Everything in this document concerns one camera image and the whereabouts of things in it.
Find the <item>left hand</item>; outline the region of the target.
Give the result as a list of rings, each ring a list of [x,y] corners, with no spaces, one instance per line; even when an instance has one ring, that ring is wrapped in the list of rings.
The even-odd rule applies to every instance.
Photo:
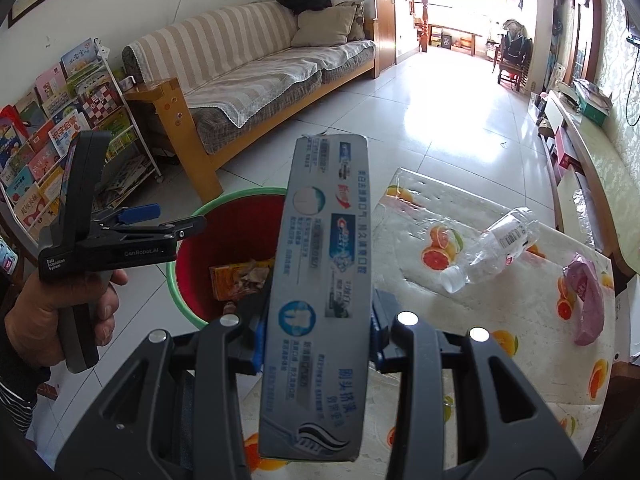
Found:
[[[107,282],[98,274],[88,274],[56,284],[43,283],[35,272],[4,318],[9,342],[28,364],[55,366],[64,359],[58,340],[58,310],[78,304],[95,304],[94,343],[104,347],[113,337],[114,314],[119,308],[114,286],[127,283],[127,273],[122,269],[115,270]]]

